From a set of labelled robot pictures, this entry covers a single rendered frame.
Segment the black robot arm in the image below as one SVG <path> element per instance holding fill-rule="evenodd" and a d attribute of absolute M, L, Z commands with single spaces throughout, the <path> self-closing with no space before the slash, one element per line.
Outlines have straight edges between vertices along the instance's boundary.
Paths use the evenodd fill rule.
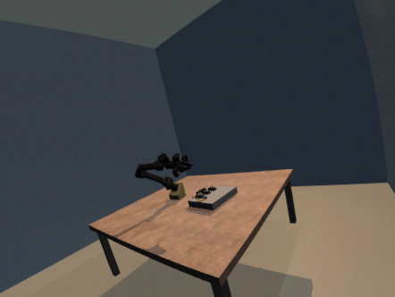
<path fill-rule="evenodd" d="M 179 156 L 180 154 L 176 153 L 172 156 L 172 163 L 168 156 L 165 155 L 165 153 L 161 154 L 160 156 L 157 157 L 158 160 L 156 160 L 152 164 L 145 164 L 145 165 L 139 165 L 135 172 L 135 176 L 138 178 L 144 178 L 146 177 L 149 180 L 159 182 L 161 183 L 166 190 L 171 190 L 171 191 L 177 191 L 178 190 L 178 185 L 179 184 L 174 184 L 172 183 L 173 180 L 172 178 L 169 177 L 159 177 L 154 174 L 150 174 L 147 171 L 148 170 L 156 170 L 156 171 L 163 171 L 164 167 L 168 170 L 170 168 L 170 163 L 172 165 L 177 165 L 177 162 L 179 161 Z"/>

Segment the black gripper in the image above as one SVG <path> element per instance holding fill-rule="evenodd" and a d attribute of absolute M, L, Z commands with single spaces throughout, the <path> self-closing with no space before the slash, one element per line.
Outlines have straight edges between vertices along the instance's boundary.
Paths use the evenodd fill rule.
<path fill-rule="evenodd" d="M 179 177 L 179 174 L 177 174 L 178 172 L 183 173 L 189 170 L 191 168 L 190 166 L 192 166 L 192 164 L 188 163 L 187 155 L 183 155 L 181 161 L 179 160 L 177 162 L 177 165 L 172 165 L 171 163 L 170 163 L 170 168 L 172 169 L 173 176 L 177 178 Z"/>

